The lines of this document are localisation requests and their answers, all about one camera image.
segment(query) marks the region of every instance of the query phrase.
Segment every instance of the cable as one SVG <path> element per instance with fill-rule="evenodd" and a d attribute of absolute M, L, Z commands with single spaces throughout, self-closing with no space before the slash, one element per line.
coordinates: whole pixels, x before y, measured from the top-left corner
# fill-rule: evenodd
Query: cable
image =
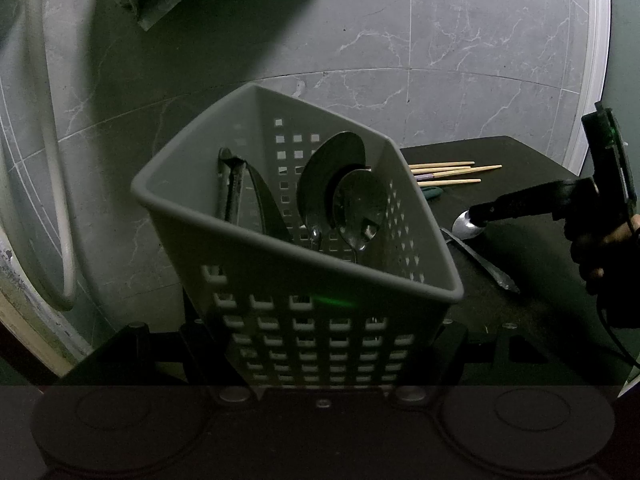
<path fill-rule="evenodd" d="M 618 337 L 613 333 L 613 330 L 609 326 L 609 323 L 605 320 L 603 308 L 599 306 L 596 310 L 598 312 L 598 318 L 600 318 L 600 322 L 602 323 L 604 330 L 607 331 L 607 334 L 609 334 L 609 337 L 613 339 L 613 342 L 620 349 L 620 351 L 622 352 L 622 355 L 625 357 L 626 363 L 640 369 L 640 363 L 636 361 L 636 359 L 626 350 L 624 345 L 620 342 L 620 339 L 618 339 Z"/>
<path fill-rule="evenodd" d="M 2 226 L 14 248 L 16 258 L 26 273 L 31 285 L 47 303 L 56 310 L 70 310 L 74 305 L 77 290 L 76 259 L 74 256 L 71 225 L 69 221 L 66 189 L 62 175 L 62 163 L 56 135 L 56 121 L 51 101 L 47 53 L 42 25 L 42 0 L 26 0 L 27 50 L 33 71 L 33 83 L 36 91 L 37 117 L 40 122 L 42 140 L 47 155 L 47 165 L 53 190 L 56 220 L 62 252 L 63 291 L 60 294 L 53 286 L 40 266 L 22 223 L 17 214 L 8 182 L 4 153 L 0 147 L 0 216 Z"/>

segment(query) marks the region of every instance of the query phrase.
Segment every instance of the green light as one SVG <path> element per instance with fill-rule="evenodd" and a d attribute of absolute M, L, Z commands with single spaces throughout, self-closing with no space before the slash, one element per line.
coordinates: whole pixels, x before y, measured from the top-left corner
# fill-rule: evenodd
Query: green light
<path fill-rule="evenodd" d="M 314 300 L 321 301 L 322 303 L 326 303 L 333 306 L 344 306 L 347 308 L 353 308 L 355 306 L 350 301 L 336 300 L 335 298 L 321 298 L 320 296 L 314 296 Z"/>

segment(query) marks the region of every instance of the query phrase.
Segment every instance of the black circular disc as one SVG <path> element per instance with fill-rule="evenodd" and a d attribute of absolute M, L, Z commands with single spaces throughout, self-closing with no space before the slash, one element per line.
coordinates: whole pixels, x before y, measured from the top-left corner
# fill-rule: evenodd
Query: black circular disc
<path fill-rule="evenodd" d="M 193 386 L 54 386 L 34 410 L 31 433 L 61 465 L 122 473 L 170 460 L 207 419 Z"/>
<path fill-rule="evenodd" d="M 523 473 L 589 460 L 614 425 L 611 406 L 590 386 L 459 386 L 447 394 L 440 420 L 475 458 Z"/>

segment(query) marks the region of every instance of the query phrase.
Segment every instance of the white hose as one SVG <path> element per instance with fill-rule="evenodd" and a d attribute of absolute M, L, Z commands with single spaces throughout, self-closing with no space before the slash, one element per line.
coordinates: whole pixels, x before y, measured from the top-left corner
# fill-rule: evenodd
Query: white hose
<path fill-rule="evenodd" d="M 47 165 L 53 190 L 53 200 L 58 221 L 58 233 L 60 234 L 60 249 L 62 251 L 62 266 L 64 285 L 62 294 L 53 287 L 44 276 L 42 269 L 37 264 L 33 249 L 24 237 L 24 231 L 19 224 L 15 213 L 13 199 L 10 197 L 10 189 L 5 179 L 6 167 L 0 168 L 0 186 L 5 187 L 2 202 L 8 208 L 2 211 L 2 223 L 10 242 L 16 251 L 16 257 L 20 261 L 25 273 L 29 277 L 38 293 L 57 310 L 70 310 L 76 297 L 76 259 L 74 256 L 71 226 L 69 223 L 68 205 L 66 202 L 65 182 L 62 175 L 62 163 L 58 149 L 58 137 L 56 135 L 56 121 L 51 101 L 49 86 L 49 70 L 47 68 L 47 53 L 44 43 L 44 30 L 42 26 L 42 0 L 26 0 L 26 32 L 27 50 L 31 61 L 33 82 L 36 92 L 37 117 L 40 122 L 42 140 L 47 155 Z"/>

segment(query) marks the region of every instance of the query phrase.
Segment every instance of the marble tile wall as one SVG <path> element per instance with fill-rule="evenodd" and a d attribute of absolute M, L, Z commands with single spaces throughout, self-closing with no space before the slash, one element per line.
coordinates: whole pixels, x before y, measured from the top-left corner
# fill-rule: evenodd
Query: marble tile wall
<path fill-rule="evenodd" d="M 59 279 L 24 15 L 21 0 L 5 1 L 0 139 L 34 246 Z M 180 324 L 177 276 L 129 184 L 239 84 L 327 107 L 401 146 L 508 135 L 561 162 L 588 26 L 588 0 L 184 0 L 148 32 L 113 0 L 46 0 L 44 12 L 87 290 L 70 318 L 96 344 L 109 324 Z"/>

